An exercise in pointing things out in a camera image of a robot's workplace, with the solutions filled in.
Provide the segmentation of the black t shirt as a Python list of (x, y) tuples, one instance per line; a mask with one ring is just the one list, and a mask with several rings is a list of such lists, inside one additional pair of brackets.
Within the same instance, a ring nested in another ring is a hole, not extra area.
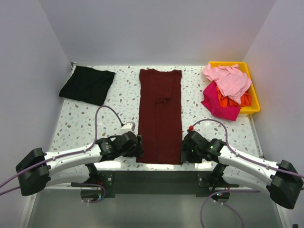
[(113, 83), (115, 73), (90, 67), (76, 66), (72, 76), (59, 92), (59, 96), (102, 106)]

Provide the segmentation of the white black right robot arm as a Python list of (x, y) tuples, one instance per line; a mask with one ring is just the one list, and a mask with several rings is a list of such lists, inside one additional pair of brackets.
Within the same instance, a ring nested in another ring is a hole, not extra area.
[(202, 177), (213, 189), (224, 185), (247, 187), (269, 195), (273, 202), (286, 209), (295, 208), (304, 186), (304, 181), (290, 162), (260, 159), (233, 148), (227, 140), (208, 141), (197, 131), (189, 131), (184, 137), (180, 160), (216, 163), (211, 173)]

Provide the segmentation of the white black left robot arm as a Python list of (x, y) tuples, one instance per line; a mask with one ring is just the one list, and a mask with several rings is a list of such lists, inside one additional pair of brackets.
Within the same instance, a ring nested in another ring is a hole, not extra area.
[(142, 136), (126, 132), (100, 138), (91, 146), (75, 150), (44, 152), (41, 148), (33, 149), (16, 166), (16, 172), (22, 196), (29, 196), (61, 183), (94, 186), (99, 179), (95, 163), (142, 155)]

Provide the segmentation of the dark red t shirt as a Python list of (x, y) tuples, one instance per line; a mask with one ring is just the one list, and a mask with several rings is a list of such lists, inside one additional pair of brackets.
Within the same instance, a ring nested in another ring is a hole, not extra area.
[(138, 133), (142, 136), (143, 156), (137, 158), (137, 162), (173, 165), (180, 163), (181, 78), (180, 70), (140, 70)]

